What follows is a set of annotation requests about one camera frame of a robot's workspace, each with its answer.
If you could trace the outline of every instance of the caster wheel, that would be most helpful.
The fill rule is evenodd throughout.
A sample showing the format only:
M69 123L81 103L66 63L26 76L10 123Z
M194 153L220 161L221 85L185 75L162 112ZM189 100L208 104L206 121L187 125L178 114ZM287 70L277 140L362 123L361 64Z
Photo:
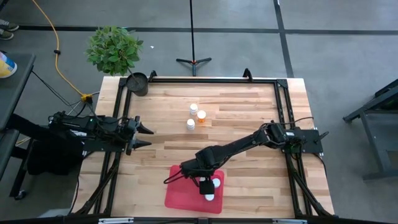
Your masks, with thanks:
M18 193L18 196L14 197L15 200L22 200L26 197L27 192L25 190L21 190Z

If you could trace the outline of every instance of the orange cup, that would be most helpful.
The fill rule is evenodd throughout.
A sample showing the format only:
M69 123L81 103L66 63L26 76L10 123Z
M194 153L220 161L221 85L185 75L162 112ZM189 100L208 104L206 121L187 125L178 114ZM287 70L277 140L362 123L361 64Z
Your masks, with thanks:
M205 122L206 112L198 111L197 116L198 116L198 121L199 122L201 122L201 123Z

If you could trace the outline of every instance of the black pot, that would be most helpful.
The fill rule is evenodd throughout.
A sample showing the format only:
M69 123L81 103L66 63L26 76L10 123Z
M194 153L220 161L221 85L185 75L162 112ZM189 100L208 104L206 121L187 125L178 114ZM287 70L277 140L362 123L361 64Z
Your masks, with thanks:
M141 72L134 72L127 77L126 86L137 96L145 96L148 93L148 78Z

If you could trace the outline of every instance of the tripod base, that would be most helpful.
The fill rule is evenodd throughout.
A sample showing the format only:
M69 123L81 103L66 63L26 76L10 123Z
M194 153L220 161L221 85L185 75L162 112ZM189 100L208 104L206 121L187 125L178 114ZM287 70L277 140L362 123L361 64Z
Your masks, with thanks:
M192 76L195 77L197 75L197 65L200 62L209 62L209 61L211 61L211 58L205 58L205 59L200 59L200 60L185 60L185 59L177 58L176 61L189 63L192 66Z

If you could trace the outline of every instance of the potted plant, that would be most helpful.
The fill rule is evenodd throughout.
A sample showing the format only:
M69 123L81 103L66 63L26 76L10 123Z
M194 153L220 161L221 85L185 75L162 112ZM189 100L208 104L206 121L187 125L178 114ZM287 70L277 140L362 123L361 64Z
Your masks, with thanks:
M104 27L90 37L90 46L86 50L87 61L97 66L99 72L110 75L130 73L127 87L137 96L148 92L148 79L143 73L132 73L134 62L139 61L138 53L144 41L135 39L123 28Z

